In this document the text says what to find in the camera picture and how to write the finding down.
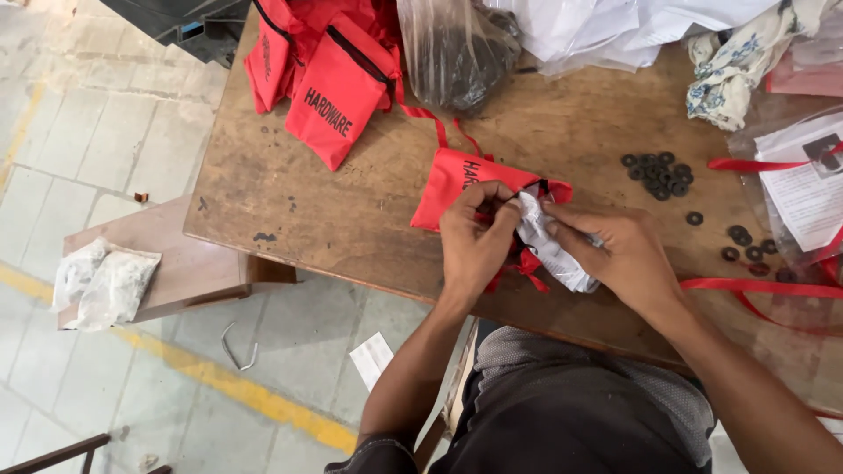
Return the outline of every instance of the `red bag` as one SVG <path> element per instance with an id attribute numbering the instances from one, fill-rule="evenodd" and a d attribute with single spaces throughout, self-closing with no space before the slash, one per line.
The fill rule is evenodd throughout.
<path id="1" fill-rule="evenodd" d="M 258 41 L 243 64 L 252 88 L 255 111 L 259 114 L 272 109 L 283 96 L 287 55 L 293 43 L 293 33 L 304 25 L 293 16 L 284 0 L 255 2 L 260 13 Z"/>
<path id="2" fill-rule="evenodd" d="M 389 78 L 397 69 L 387 50 L 345 14 L 337 14 L 297 86 L 285 128 L 336 170 L 372 112 L 384 106 Z"/>
<path id="3" fill-rule="evenodd" d="M 421 195 L 411 227 L 439 231 L 439 217 L 454 203 L 465 188 L 477 181 L 501 180 L 513 192 L 541 181 L 528 171 L 517 170 L 449 148 L 440 148 L 433 155 L 433 166 Z M 555 202 L 571 200 L 572 189 L 566 182 L 547 180 L 547 191 Z"/>

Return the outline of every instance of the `wooden table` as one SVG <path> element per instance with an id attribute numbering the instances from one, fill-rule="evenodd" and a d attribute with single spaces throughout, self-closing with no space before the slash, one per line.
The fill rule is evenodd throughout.
<path id="1" fill-rule="evenodd" d="M 439 236 L 409 226 L 437 148 L 432 121 L 405 116 L 398 108 L 375 112 L 345 163 L 330 172 L 284 130 L 288 100 L 263 116 L 254 111 L 242 63 L 256 41 L 256 19 L 252 9 L 185 233 L 432 302 L 443 282 Z M 749 277 L 745 269 L 721 260 L 720 249 L 731 242 L 725 229 L 742 224 L 757 238 L 764 232 L 739 178 L 705 166 L 728 151 L 724 132 L 685 116 L 685 91 L 693 80 L 687 53 L 678 45 L 663 48 L 655 66 L 636 74 L 588 68 L 552 83 L 538 74 L 518 75 L 478 119 L 464 121 L 463 129 L 500 163 L 570 182 L 574 202 L 649 210 L 661 223 L 680 278 Z M 448 135 L 452 148 L 471 150 L 453 128 Z M 658 202 L 626 177 L 619 158 L 664 150 L 693 168 L 695 182 L 688 196 Z M 689 211 L 703 213 L 705 222 L 689 226 Z M 772 258 L 767 261 L 778 266 Z M 540 278 L 550 285 L 549 294 L 508 273 L 473 314 L 688 372 L 670 345 L 609 290 L 572 294 L 546 272 L 540 271 Z M 835 373 L 843 371 L 833 370 L 841 366 L 843 345 L 820 342 L 811 349 L 816 357 L 792 367 L 792 351 L 804 352 L 804 344 L 785 347 L 776 339 L 791 341 L 792 331 L 755 319 L 728 293 L 692 294 L 703 313 L 765 359 L 804 400 L 843 412 L 843 374 Z M 768 333 L 775 341 L 760 342 Z M 830 347 L 834 350 L 827 353 Z M 826 364 L 831 358 L 838 362 Z M 815 381 L 824 385 L 818 388 Z"/>

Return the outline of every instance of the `paper slip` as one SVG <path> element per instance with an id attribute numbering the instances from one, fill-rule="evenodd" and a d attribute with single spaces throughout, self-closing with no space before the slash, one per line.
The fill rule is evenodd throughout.
<path id="1" fill-rule="evenodd" d="M 759 173 L 781 220 L 803 252 L 830 244 L 843 223 L 843 152 L 829 153 L 842 137 L 843 113 L 838 113 L 755 139 L 758 161 L 811 162 Z"/>
<path id="2" fill-rule="evenodd" d="M 534 194 L 524 190 L 518 194 L 518 199 L 521 201 L 521 221 L 516 228 L 518 236 L 533 255 L 539 257 L 547 271 L 573 292 L 592 293 L 597 289 L 600 282 L 588 275 L 579 262 L 547 234 L 545 224 L 551 218 L 542 212 Z M 592 242 L 596 239 L 596 236 L 588 237 Z M 597 245 L 603 244 L 599 239 L 597 241 Z"/>
<path id="3" fill-rule="evenodd" d="M 378 332 L 363 344 L 355 347 L 348 355 L 352 356 L 357 372 L 360 373 L 363 383 L 371 392 L 374 384 L 389 365 L 389 361 L 392 360 L 393 354 L 384 336 Z"/>

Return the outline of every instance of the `tiled floor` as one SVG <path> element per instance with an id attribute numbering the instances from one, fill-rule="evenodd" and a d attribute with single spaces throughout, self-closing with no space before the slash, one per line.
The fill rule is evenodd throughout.
<path id="1" fill-rule="evenodd" d="M 0 7 L 0 265 L 52 284 L 67 234 L 190 192 L 227 71 L 163 47 L 99 0 Z M 132 200 L 149 194 L 149 204 Z M 354 429 L 368 392 L 348 352 L 393 351 L 423 304 L 300 272 L 303 282 L 136 326 Z M 0 283 L 0 469 L 93 434 L 98 473 L 309 473 L 346 455 L 108 331 L 57 331 L 44 302 Z M 76 472 L 78 462 L 53 472 Z"/>

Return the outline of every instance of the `black zipper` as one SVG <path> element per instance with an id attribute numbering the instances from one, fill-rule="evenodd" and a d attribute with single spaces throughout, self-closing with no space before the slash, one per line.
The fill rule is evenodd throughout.
<path id="1" fill-rule="evenodd" d="M 266 12 L 264 11 L 263 7 L 261 7 L 260 2 L 258 2 L 258 0 L 252 0 L 252 3 L 255 4 L 255 7 L 258 9 L 258 13 L 260 13 L 260 17 L 264 19 L 266 24 L 268 24 L 270 28 L 275 30 L 276 33 L 283 36 L 284 39 L 287 40 L 287 42 L 293 44 L 293 37 L 290 36 L 290 34 L 287 33 L 286 30 L 282 30 L 281 28 L 278 28 L 278 25 L 272 23 L 272 20 L 269 19 L 269 16 L 266 15 Z"/>
<path id="2" fill-rule="evenodd" d="M 366 71 L 370 76 L 374 78 L 374 80 L 389 85 L 389 78 L 386 77 L 380 69 L 378 69 L 378 65 L 372 62 L 371 59 L 368 58 L 362 51 L 358 50 L 356 46 L 354 46 L 345 36 L 342 35 L 334 25 L 328 25 L 328 36 L 334 42 L 340 46 L 348 56 L 352 58 L 357 65 L 362 68 L 363 71 Z"/>

